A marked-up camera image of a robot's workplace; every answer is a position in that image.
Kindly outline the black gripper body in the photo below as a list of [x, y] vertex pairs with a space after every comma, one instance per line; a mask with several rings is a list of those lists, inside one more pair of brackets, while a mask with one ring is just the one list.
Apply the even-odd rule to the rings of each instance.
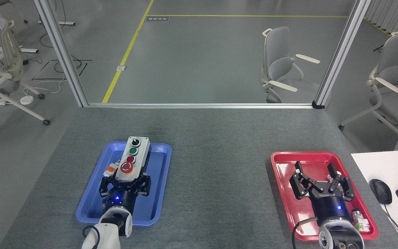
[[135, 187], [132, 187], [131, 189], [119, 189], [113, 187], [108, 197], [103, 200], [103, 211], [106, 212], [113, 206], [121, 206], [129, 212], [133, 212], [136, 198], [138, 196], [137, 192], [138, 190]]
[[314, 215], [318, 218], [318, 226], [331, 220], [347, 220], [352, 222], [352, 216], [347, 209], [341, 191], [336, 190], [333, 193], [320, 193], [312, 190], [310, 192], [310, 200]]

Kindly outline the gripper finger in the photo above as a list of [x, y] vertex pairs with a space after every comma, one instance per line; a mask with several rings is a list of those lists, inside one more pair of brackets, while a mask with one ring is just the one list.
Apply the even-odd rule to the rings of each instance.
[[148, 175], [140, 175], [130, 183], [130, 193], [134, 195], [148, 196], [150, 194], [151, 178]]
[[290, 177], [290, 185], [292, 186], [296, 199], [303, 199], [306, 194], [311, 192], [311, 188], [315, 188], [316, 191], [319, 191], [320, 193], [324, 191], [324, 188], [322, 188], [320, 183], [317, 183], [317, 181], [303, 173], [303, 168], [300, 161], [295, 163], [295, 168], [296, 170]]
[[349, 177], [344, 177], [336, 171], [332, 163], [327, 166], [330, 173], [330, 186], [326, 189], [328, 194], [325, 196], [325, 201], [330, 202], [350, 202], [356, 197], [353, 190], [350, 189], [351, 180]]
[[101, 180], [101, 184], [99, 187], [99, 194], [101, 197], [107, 197], [110, 194], [113, 193], [113, 191], [116, 191], [118, 186], [120, 186], [120, 183], [115, 179], [114, 176], [109, 176], [109, 177], [103, 177]]

